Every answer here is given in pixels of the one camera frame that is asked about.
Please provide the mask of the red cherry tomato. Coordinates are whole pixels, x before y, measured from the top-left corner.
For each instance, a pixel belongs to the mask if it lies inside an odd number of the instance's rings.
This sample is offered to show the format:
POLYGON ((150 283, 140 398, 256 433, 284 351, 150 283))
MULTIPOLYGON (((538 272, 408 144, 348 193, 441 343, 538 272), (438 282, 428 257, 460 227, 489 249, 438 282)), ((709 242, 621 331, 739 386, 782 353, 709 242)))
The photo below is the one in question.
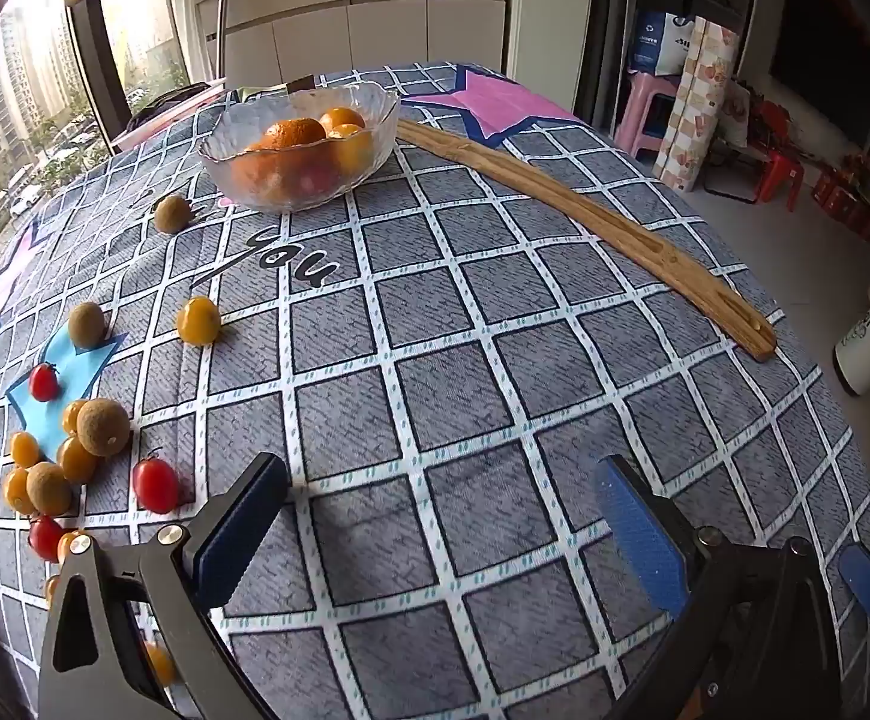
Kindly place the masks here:
POLYGON ((179 505, 181 488, 170 463, 156 455, 144 457, 131 476, 137 504, 146 511, 168 514, 179 505))

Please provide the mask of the red tomato in cluster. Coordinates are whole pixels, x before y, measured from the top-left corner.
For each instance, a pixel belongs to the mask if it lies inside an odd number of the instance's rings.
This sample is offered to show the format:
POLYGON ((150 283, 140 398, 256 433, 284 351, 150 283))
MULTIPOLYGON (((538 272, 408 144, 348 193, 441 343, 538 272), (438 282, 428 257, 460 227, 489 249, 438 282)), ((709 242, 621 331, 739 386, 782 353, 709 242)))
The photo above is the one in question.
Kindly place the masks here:
POLYGON ((59 561, 59 542, 65 534, 64 528, 53 517, 40 515, 30 520, 28 544, 43 561, 59 561))

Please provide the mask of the yellow tomato beside kiwi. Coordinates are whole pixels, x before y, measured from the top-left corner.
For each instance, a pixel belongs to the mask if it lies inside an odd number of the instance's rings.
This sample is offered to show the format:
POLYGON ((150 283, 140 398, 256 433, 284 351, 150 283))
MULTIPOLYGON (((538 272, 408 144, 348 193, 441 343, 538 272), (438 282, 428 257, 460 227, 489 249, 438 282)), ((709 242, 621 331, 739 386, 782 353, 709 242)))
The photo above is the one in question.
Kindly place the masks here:
POLYGON ((72 484, 87 484, 94 477, 101 458, 88 452, 77 436, 66 437, 56 452, 56 463, 72 484))

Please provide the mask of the brown kiwi in cluster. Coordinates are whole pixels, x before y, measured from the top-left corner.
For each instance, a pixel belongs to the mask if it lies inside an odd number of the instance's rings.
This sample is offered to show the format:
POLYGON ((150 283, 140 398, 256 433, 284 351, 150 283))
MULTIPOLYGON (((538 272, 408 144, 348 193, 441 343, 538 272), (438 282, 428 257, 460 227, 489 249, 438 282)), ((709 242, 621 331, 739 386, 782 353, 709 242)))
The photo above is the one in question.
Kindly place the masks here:
POLYGON ((33 507, 48 517, 60 517, 71 509, 72 488, 56 463, 40 461, 26 472, 26 494, 33 507))

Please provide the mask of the yellow tomato left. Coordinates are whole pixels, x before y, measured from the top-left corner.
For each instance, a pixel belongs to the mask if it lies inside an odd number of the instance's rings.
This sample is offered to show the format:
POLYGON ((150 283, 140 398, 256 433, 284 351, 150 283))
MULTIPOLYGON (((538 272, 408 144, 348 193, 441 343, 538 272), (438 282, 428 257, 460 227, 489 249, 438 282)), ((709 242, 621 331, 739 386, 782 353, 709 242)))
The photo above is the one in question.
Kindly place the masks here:
POLYGON ((43 460, 37 438, 26 431, 19 431, 10 438, 10 456, 20 468, 31 468, 43 460))

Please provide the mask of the white cylindrical bin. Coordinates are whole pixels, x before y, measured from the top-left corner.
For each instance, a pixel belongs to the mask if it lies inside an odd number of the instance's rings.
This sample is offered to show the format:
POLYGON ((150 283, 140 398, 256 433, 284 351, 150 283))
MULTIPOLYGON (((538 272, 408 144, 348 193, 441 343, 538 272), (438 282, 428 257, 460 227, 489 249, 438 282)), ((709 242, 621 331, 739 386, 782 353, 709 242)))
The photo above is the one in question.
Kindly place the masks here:
POLYGON ((845 392, 861 397, 870 389, 870 308, 832 348, 833 370, 845 392))

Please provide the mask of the kiwi on blue star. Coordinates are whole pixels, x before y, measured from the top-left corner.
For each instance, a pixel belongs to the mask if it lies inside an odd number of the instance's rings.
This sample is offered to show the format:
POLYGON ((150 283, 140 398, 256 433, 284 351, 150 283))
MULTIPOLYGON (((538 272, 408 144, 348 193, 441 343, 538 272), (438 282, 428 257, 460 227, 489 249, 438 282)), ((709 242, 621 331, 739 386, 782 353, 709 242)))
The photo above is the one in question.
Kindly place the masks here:
POLYGON ((77 349, 98 348, 106 338, 106 319, 101 307, 92 301, 74 305, 67 317, 67 333, 77 349))

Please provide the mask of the long wooden stick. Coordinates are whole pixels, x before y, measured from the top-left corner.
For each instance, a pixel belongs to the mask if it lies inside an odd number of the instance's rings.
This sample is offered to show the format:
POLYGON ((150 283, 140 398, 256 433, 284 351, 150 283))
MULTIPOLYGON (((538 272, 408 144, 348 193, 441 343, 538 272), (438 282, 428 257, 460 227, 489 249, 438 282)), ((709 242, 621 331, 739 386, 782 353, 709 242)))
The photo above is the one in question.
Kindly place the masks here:
POLYGON ((484 176, 541 200, 578 221, 588 231, 681 294, 756 361, 766 362, 777 337, 755 310, 691 255, 615 211, 593 205, 537 167, 451 132, 401 119, 398 135, 428 153, 482 172, 484 176))

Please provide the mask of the checkered grey tablecloth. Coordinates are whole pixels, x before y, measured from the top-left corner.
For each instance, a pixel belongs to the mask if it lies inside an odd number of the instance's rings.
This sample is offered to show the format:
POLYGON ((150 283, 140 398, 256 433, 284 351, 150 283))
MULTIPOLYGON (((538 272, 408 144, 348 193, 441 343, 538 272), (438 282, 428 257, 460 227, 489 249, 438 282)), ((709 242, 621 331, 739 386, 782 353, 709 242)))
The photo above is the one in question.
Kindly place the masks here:
POLYGON ((259 452, 292 497, 212 622, 284 718, 604 715, 659 644, 602 520, 593 461, 632 460, 736 543, 801 536, 826 569, 844 706, 870 696, 870 625, 837 574, 870 549, 870 477, 782 307, 686 200, 585 125, 505 127, 505 153, 691 255, 777 333, 759 362, 693 305, 539 200, 412 145, 298 215, 222 197, 197 147, 217 106, 98 163, 0 252, 0 665, 35 713, 51 566, 2 495, 37 362, 133 432, 71 525, 144 543, 134 466, 175 468, 181 513, 259 452), (161 234, 165 195, 193 221, 161 234), (206 296, 211 346, 176 312, 206 296), (74 305, 103 310, 95 349, 74 305))

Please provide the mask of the kiwi near bowl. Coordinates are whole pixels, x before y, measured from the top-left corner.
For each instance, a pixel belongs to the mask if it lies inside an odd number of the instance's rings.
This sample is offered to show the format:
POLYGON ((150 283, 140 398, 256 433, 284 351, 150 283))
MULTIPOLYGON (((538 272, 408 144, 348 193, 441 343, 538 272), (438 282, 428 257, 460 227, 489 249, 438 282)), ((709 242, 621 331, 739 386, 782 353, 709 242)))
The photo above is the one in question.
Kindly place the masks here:
POLYGON ((154 226, 161 234, 178 234, 188 227, 194 218, 190 202, 178 193, 165 195, 154 211, 154 226))

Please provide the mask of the red plastic stool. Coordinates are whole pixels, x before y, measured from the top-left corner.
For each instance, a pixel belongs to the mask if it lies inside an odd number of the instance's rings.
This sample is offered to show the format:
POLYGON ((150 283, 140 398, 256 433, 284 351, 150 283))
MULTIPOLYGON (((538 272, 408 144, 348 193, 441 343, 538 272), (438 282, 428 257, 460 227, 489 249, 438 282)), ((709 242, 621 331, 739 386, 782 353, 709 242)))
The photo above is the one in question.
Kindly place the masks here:
POLYGON ((783 151, 771 151, 769 160, 760 174, 759 182, 755 186, 755 201, 770 202, 775 197, 775 193, 786 185, 788 187, 787 210, 793 211, 803 182, 805 182, 805 168, 796 156, 783 151))

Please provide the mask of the clear glass fruit bowl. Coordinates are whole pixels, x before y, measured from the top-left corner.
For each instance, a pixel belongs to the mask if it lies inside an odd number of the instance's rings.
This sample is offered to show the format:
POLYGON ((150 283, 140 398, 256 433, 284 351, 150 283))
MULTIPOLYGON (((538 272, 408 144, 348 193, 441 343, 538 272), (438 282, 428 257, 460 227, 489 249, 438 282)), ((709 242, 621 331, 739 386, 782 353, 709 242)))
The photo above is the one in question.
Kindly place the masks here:
POLYGON ((238 206, 311 210, 373 176, 393 153, 399 98, 375 82, 255 94, 218 117, 197 154, 238 206))

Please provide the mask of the orange tangerine in bowl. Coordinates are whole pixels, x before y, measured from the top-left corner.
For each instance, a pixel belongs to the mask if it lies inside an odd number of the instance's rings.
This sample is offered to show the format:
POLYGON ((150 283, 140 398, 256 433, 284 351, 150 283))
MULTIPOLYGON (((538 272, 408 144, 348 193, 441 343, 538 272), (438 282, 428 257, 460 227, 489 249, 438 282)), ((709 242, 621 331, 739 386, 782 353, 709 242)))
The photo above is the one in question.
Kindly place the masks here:
POLYGON ((326 138, 325 127, 311 117, 293 117, 274 122, 264 130, 256 142, 261 149, 286 149, 322 142, 326 138))

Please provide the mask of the pink container with black item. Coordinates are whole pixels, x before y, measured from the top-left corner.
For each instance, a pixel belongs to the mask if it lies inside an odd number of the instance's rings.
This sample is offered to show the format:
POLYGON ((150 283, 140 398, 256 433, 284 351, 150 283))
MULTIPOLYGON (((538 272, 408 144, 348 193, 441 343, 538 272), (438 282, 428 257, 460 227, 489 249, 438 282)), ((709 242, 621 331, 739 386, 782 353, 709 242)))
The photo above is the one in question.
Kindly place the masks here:
POLYGON ((131 130, 120 133, 111 142, 111 149, 116 151, 116 153, 131 151, 139 143, 145 142, 147 138, 157 135, 158 132, 165 130, 165 128, 179 121, 179 119, 184 119, 184 117, 194 114, 202 106, 213 103, 223 93, 225 93, 225 80, 220 78, 220 80, 209 83, 199 93, 193 94, 193 96, 184 99, 184 101, 179 101, 179 103, 168 107, 161 106, 157 114, 149 117, 147 121, 142 122, 137 127, 131 128, 131 130))

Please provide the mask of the patterned rolled mat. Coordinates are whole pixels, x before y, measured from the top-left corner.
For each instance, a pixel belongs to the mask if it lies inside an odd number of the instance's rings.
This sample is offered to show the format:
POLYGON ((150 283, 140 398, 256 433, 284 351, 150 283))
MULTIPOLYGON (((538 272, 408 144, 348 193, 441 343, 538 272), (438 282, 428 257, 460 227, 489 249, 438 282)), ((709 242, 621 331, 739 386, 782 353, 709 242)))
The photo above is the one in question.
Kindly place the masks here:
POLYGON ((739 36, 699 16, 653 172, 676 192, 694 187, 733 76, 739 36))

